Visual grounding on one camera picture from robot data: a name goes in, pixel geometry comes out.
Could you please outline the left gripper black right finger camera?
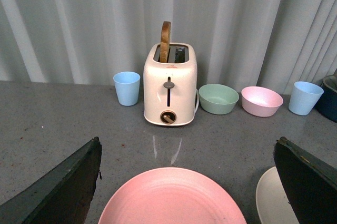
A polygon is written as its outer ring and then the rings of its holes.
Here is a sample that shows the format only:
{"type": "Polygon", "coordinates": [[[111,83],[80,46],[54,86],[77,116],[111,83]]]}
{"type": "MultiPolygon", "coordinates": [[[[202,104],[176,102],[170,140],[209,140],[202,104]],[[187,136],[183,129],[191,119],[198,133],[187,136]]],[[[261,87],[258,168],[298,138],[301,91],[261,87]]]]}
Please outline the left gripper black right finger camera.
{"type": "Polygon", "coordinates": [[[285,137],[273,157],[298,222],[336,223],[336,168],[285,137]]]}

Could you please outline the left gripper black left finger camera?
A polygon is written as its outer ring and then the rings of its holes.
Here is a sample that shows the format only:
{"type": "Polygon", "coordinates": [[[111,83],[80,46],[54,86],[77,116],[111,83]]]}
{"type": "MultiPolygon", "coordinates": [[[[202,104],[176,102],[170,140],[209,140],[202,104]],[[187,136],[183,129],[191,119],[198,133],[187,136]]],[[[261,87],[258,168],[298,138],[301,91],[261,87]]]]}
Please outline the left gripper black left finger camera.
{"type": "Polygon", "coordinates": [[[98,137],[1,205],[1,223],[84,223],[100,177],[98,137]]]}

